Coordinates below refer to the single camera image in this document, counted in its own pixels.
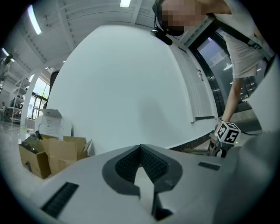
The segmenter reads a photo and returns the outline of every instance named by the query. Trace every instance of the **window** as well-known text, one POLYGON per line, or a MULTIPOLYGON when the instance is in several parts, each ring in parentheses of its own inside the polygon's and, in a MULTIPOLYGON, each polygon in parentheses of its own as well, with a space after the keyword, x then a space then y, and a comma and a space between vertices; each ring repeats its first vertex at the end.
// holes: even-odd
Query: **window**
POLYGON ((38 78, 30 99, 27 118, 36 119, 38 116, 43 115, 43 113, 38 109, 43 109, 44 104, 47 102, 48 98, 49 85, 42 79, 38 78))
POLYGON ((45 83, 42 79, 38 78, 33 92, 38 94, 39 96, 43 96, 47 83, 45 83))
POLYGON ((33 114, 33 108, 34 108, 34 104, 35 104, 35 97, 31 96, 30 102, 29 102, 29 107, 28 107, 28 111, 27 111, 27 117, 28 118, 32 118, 32 114, 33 114))

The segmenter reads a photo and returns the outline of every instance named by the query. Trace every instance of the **wall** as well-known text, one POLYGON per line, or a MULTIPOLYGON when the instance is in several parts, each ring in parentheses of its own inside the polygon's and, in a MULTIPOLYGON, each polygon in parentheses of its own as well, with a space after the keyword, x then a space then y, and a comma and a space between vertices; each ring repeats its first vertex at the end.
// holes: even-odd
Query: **wall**
POLYGON ((72 122, 75 136, 92 139, 96 154, 135 144, 169 148, 192 141, 217 121, 190 122, 186 84, 172 57, 148 31, 101 26, 68 57, 48 108, 72 122))

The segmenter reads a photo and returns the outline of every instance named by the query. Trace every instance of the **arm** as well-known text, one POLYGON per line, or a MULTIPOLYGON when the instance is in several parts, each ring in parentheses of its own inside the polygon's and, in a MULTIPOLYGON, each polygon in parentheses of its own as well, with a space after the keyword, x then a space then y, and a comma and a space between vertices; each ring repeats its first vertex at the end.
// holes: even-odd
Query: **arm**
POLYGON ((231 91, 227 99, 227 105, 222 116, 223 121, 230 121, 240 100, 240 92, 243 85, 243 78, 233 79, 231 91))

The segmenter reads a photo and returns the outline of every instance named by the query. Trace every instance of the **floor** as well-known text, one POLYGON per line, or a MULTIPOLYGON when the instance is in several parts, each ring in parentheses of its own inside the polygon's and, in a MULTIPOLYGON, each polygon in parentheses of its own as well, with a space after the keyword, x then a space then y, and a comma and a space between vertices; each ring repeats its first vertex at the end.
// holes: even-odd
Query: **floor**
POLYGON ((11 190, 30 197, 45 180, 35 176, 21 165, 18 150, 20 126, 0 121, 0 167, 11 190))
MULTIPOLYGON (((238 145, 242 146, 253 136, 242 134, 238 145)), ((47 179, 40 179, 21 165, 18 151, 18 142, 20 139, 20 127, 14 125, 11 129, 11 123, 0 121, 0 168, 13 191, 30 198, 47 179)), ((199 145, 198 149, 207 149, 209 140, 199 145)), ((147 177, 143 168, 139 168, 136 174, 135 184, 140 187, 141 202, 147 209, 151 209, 152 195, 154 186, 147 177)))

